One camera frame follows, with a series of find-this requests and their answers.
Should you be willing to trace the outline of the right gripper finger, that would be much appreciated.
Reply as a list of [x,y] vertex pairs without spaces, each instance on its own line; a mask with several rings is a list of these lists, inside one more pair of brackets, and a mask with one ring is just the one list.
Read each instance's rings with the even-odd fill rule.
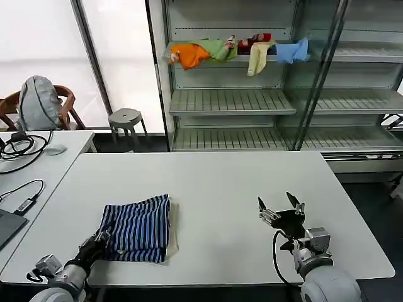
[[281,218],[279,214],[267,208],[264,201],[260,197],[258,197],[258,207],[259,207],[259,217],[265,223],[272,223],[273,221]]
[[292,204],[295,209],[295,213],[298,215],[305,214],[305,203],[301,203],[296,196],[292,195],[290,192],[286,192],[286,196],[289,202]]

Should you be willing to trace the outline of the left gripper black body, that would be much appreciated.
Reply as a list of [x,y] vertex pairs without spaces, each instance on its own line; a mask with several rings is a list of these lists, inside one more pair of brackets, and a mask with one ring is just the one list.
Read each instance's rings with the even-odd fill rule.
[[105,247],[106,240],[104,238],[92,236],[79,247],[75,260],[81,266],[90,268],[97,260],[104,257]]

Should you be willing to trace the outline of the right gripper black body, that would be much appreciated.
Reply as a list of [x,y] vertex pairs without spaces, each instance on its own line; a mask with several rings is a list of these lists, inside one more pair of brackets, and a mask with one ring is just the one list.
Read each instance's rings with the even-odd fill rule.
[[305,214],[297,213],[296,210],[284,210],[276,212],[279,216],[271,221],[271,227],[282,230],[283,233],[292,239],[305,237]]

